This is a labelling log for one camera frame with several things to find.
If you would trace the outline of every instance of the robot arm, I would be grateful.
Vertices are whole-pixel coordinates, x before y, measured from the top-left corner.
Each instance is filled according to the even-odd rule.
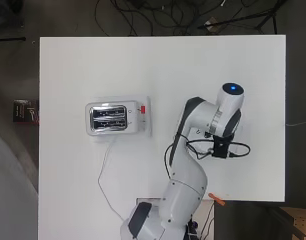
[[[187,136],[193,127],[218,137],[232,135],[241,118],[243,98],[242,87],[227,83],[220,90],[216,105],[199,97],[187,101],[170,154],[172,173],[163,198],[159,206],[137,205],[121,227],[123,240],[184,239],[187,223],[207,187],[203,168],[187,152]]]

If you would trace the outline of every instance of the floor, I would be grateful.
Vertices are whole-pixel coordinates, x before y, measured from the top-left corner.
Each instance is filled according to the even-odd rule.
[[[161,6],[165,0],[150,0],[151,6]],[[207,0],[201,12],[217,5],[219,0]],[[257,13],[271,7],[275,1],[259,0],[250,8],[243,8],[237,17]],[[44,36],[105,36],[94,20],[96,0],[26,0],[21,16],[24,25],[20,28],[0,29],[0,37],[26,36],[26,42],[0,43],[0,136],[14,151],[26,152],[38,168],[38,127],[15,125],[12,123],[12,103],[14,99],[38,99],[39,97],[39,38]],[[224,7],[206,14],[195,22],[188,31],[191,35],[210,34],[205,30],[196,30],[210,17],[218,20],[232,18],[241,8],[240,0],[227,0]],[[180,12],[174,10],[179,18]],[[191,17],[192,10],[186,9],[183,22]],[[153,21],[149,10],[144,11]],[[160,23],[172,24],[164,14],[157,14]],[[110,36],[128,36],[130,27],[121,14],[112,7],[110,1],[101,0],[97,8],[97,19],[101,27]],[[256,25],[260,20],[247,20],[244,24]],[[174,29],[159,27],[153,21],[154,35],[171,36]],[[278,31],[287,35],[287,108],[288,123],[306,121],[306,0],[289,0],[278,12]],[[150,25],[138,14],[134,14],[134,28],[139,36],[150,35]],[[240,26],[225,26],[220,35],[258,34],[257,31]],[[273,25],[269,21],[264,27],[265,34],[273,34]],[[287,127],[286,138],[286,203],[292,207],[306,208],[306,125]],[[240,217],[242,223],[262,214],[250,204],[230,203],[225,213],[221,213],[223,224],[232,216]],[[216,239],[224,239],[230,231],[221,231]],[[237,239],[244,239],[240,234]]]

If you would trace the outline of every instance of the black cable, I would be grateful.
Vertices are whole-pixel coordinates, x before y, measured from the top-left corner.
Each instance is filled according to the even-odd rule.
[[[249,7],[252,7],[255,3],[257,3],[259,0],[254,0],[252,3],[250,3],[250,4],[245,4],[244,3],[244,0],[241,0],[241,4],[243,5],[243,7],[245,7],[245,8],[249,8]]]
[[[152,15],[153,15],[153,18],[154,18],[156,24],[159,25],[160,27],[163,27],[163,28],[174,28],[174,27],[179,27],[180,26],[180,23],[178,23],[176,21],[176,19],[172,15],[172,13],[169,15],[167,12],[160,10],[162,8],[159,8],[159,9],[152,8],[151,5],[148,2],[145,2],[145,3],[146,3],[146,5],[148,5],[148,7],[144,6],[143,8],[145,8],[147,10],[150,10],[152,12]],[[175,25],[173,25],[173,26],[166,26],[166,25],[162,24],[160,21],[158,21],[156,15],[155,15],[155,12],[163,13],[164,15],[168,16],[174,22]]]
[[[123,0],[123,1],[124,1],[124,3],[125,3],[126,7],[127,7],[129,10],[131,10],[131,8],[130,8],[130,6],[127,4],[126,0]],[[117,4],[117,1],[114,0],[114,2],[113,2],[113,0],[110,0],[110,2],[111,2],[111,4],[115,7],[115,9],[123,16],[123,18],[125,19],[125,21],[127,22],[127,24],[130,26],[130,33],[129,33],[129,35],[132,35],[132,32],[134,32],[134,35],[135,35],[135,36],[138,36],[138,35],[137,35],[137,32],[135,31],[135,29],[134,29],[134,27],[133,27],[133,20],[134,20],[134,19],[133,19],[133,13],[131,12],[131,17],[132,17],[131,21],[132,21],[132,23],[130,23],[130,21],[129,21],[128,18],[125,16],[125,14],[123,13],[123,11],[119,10],[119,6],[118,6],[118,4]]]
[[[214,140],[210,140],[210,139],[196,139],[196,140],[191,140],[191,141],[188,141],[186,144],[191,144],[191,143],[195,143],[195,142],[214,142]],[[231,158],[234,158],[234,157],[245,157],[247,155],[250,154],[251,152],[251,147],[245,143],[240,143],[240,142],[230,142],[230,145],[238,145],[238,146],[242,146],[242,147],[245,147],[247,148],[247,152],[244,153],[244,154],[235,154],[235,153],[232,153],[232,152],[229,152],[229,157]]]
[[[127,8],[129,10],[131,10],[130,6],[127,4],[127,1],[126,0],[123,0],[123,2],[125,3],[125,5],[127,6]],[[133,13],[131,13],[131,26],[130,26],[130,33],[129,33],[129,36],[132,36],[132,31],[134,32],[134,35],[135,36],[138,36],[137,35],[137,32],[135,31],[134,27],[133,27],[133,24],[134,24],[134,16],[133,16]]]
[[[223,2],[223,0],[220,0],[220,2],[219,2],[216,6],[212,7],[211,9],[209,9],[209,10],[207,10],[207,11],[205,11],[205,12],[199,14],[197,17],[195,17],[195,18],[191,21],[191,23],[188,25],[188,27],[186,28],[185,33],[187,32],[187,30],[188,30],[188,29],[189,29],[189,28],[190,28],[190,27],[191,27],[200,17],[202,17],[202,16],[204,16],[204,15],[206,15],[206,14],[208,14],[208,13],[214,11],[214,10],[216,10],[216,9],[219,8],[219,7],[221,7],[222,2]]]
[[[169,169],[168,169],[167,163],[166,163],[167,162],[166,155],[167,155],[167,152],[170,150],[170,148],[172,146],[173,146],[173,143],[170,146],[167,147],[167,149],[165,150],[165,153],[164,153],[164,165],[165,165],[165,170],[166,170],[167,175],[169,176],[169,178],[171,178],[171,177],[170,177]]]
[[[153,23],[151,22],[151,20],[150,20],[145,14],[143,14],[142,12],[137,11],[137,10],[122,9],[122,8],[120,8],[118,5],[116,5],[116,8],[117,8],[119,11],[122,11],[122,12],[131,12],[131,13],[140,14],[140,15],[141,15],[142,17],[144,17],[144,18],[146,19],[146,21],[149,23],[150,29],[151,29],[151,36],[154,36],[154,32],[153,32]]]
[[[214,218],[211,219],[209,227],[207,228],[207,233],[206,233],[205,237],[203,238],[203,240],[206,240],[206,238],[209,236],[211,224],[212,224],[213,221],[214,221]]]
[[[233,16],[230,20],[234,19],[241,11],[243,8],[240,8]],[[221,27],[216,34],[220,34],[222,31],[224,31],[230,24],[226,24],[225,26]]]
[[[106,35],[106,36],[110,36],[110,35],[108,35],[105,31],[104,31],[104,29],[102,28],[102,26],[100,25],[100,23],[97,21],[97,6],[99,5],[99,2],[100,2],[101,0],[97,0],[97,2],[96,2],[96,4],[95,4],[95,8],[94,8],[94,19],[95,19],[95,22],[96,22],[96,24],[97,24],[97,26],[101,29],[101,31]]]
[[[212,206],[210,207],[209,213],[207,214],[207,218],[206,218],[206,220],[205,220],[205,223],[204,223],[203,228],[202,228],[202,231],[201,231],[200,240],[202,239],[202,235],[203,235],[203,233],[204,233],[206,224],[207,224],[207,222],[209,221],[209,218],[210,218],[210,215],[211,215],[211,212],[212,212],[213,207],[214,207],[214,202],[212,203]]]

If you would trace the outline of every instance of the orange object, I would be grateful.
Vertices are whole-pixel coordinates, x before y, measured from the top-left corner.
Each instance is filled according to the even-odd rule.
[[[221,198],[216,197],[213,193],[209,193],[208,195],[209,195],[210,198],[212,198],[215,202],[217,202],[221,206],[225,205],[225,202]]]

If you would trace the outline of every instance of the power cord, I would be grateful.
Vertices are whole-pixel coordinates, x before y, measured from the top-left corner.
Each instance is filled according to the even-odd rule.
[[[97,26],[101,29],[101,31],[106,35],[106,36],[110,36],[101,26],[101,24],[99,23],[98,19],[97,19],[97,8],[99,5],[99,2],[101,0],[97,0],[96,5],[95,5],[95,10],[94,10],[94,19],[95,22],[97,24]],[[127,0],[123,0],[125,6],[127,9],[123,9],[117,2],[117,0],[110,0],[112,6],[119,11],[119,13],[122,15],[122,17],[124,18],[124,20],[127,22],[127,24],[130,26],[130,33],[128,36],[138,36],[135,28],[134,28],[134,16],[133,14],[139,14],[141,17],[143,17],[150,25],[150,35],[154,36],[154,30],[153,30],[153,23],[152,21],[146,16],[145,13],[141,12],[138,9],[132,9],[129,4],[127,3]],[[189,33],[189,29],[192,27],[192,25],[201,17],[204,16],[210,12],[212,12],[213,10],[215,10],[216,8],[221,6],[221,3],[223,2],[223,0],[221,0],[221,2],[216,5],[215,7],[200,13],[199,8],[203,7],[206,4],[207,0],[202,0],[199,3],[195,3],[193,1],[190,0],[183,0],[180,1],[179,0],[171,0],[169,4],[166,5],[162,5],[160,7],[151,7],[150,4],[146,1],[143,6],[142,9],[144,10],[149,10],[152,12],[152,17],[156,23],[156,25],[158,25],[159,27],[162,28],[173,28],[173,35],[190,35]],[[193,10],[193,16],[192,16],[192,20],[188,21],[186,24],[183,23],[184,20],[184,16],[185,16],[185,12],[182,8],[183,4],[186,4],[186,6],[188,8],[191,8]],[[175,18],[175,10],[178,10],[179,13],[179,19]],[[131,13],[131,22],[130,20],[126,17],[125,13]],[[164,14],[165,16],[168,16],[173,24],[172,25],[165,25],[163,24],[157,17],[157,13],[160,14]]]
[[[287,127],[297,127],[297,126],[301,126],[301,125],[305,125],[306,122],[300,122],[300,123],[293,123],[293,124],[285,124],[285,126]]]
[[[94,8],[94,19],[95,19],[95,22],[96,22],[97,26],[101,29],[101,31],[102,31],[107,37],[109,37],[110,35],[107,34],[107,33],[105,32],[105,30],[102,28],[102,26],[100,25],[100,23],[99,23],[98,20],[97,20],[97,7],[98,7],[100,1],[101,1],[101,0],[97,0],[97,2],[96,2],[96,4],[95,4],[95,8]]]
[[[207,214],[207,218],[206,218],[206,220],[205,220],[205,223],[204,223],[203,228],[202,228],[202,231],[201,231],[200,240],[201,240],[202,237],[203,237],[203,233],[204,233],[204,230],[205,230],[205,228],[206,228],[206,224],[207,224],[207,222],[209,221],[209,218],[210,218],[210,215],[211,215],[211,212],[212,212],[213,207],[214,207],[214,202],[212,203],[212,206],[210,207],[209,213]],[[209,234],[211,223],[212,223],[212,222],[210,222],[210,224],[209,224],[209,227],[208,227],[208,231],[207,231],[207,235],[206,235],[206,236],[208,236],[208,234]]]
[[[255,3],[257,3],[259,0],[254,0],[253,2],[251,2],[250,4],[246,4],[244,2],[244,0],[241,0],[241,4],[243,5],[243,7],[245,8],[249,8],[249,7],[252,7]]]
[[[211,228],[212,222],[214,222],[214,218],[211,219],[209,227],[207,228],[207,233],[206,233],[205,237],[203,238],[203,240],[206,240],[206,238],[210,235],[210,228]]]
[[[106,149],[106,151],[105,151],[104,159],[103,159],[103,163],[102,163],[102,167],[101,167],[101,171],[100,171],[99,177],[98,177],[98,179],[97,179],[97,183],[98,183],[98,185],[99,185],[99,187],[100,187],[100,189],[101,189],[101,192],[102,192],[102,194],[103,194],[103,196],[104,196],[104,198],[105,198],[107,204],[109,205],[110,209],[112,210],[112,212],[114,212],[114,213],[116,214],[116,216],[118,216],[118,217],[121,219],[121,221],[124,222],[124,219],[122,218],[122,216],[121,216],[121,215],[113,208],[113,206],[111,205],[111,203],[110,203],[108,197],[106,196],[106,194],[105,194],[105,192],[104,192],[104,190],[103,190],[103,188],[102,188],[102,186],[101,186],[101,177],[102,177],[102,174],[103,174],[104,169],[105,169],[105,167],[106,167],[106,164],[107,164],[107,161],[108,161],[109,153],[110,153],[110,151],[111,151],[111,149],[112,149],[112,147],[113,147],[115,141],[116,141],[116,137],[112,139],[112,141],[110,142],[109,146],[107,147],[107,149]]]

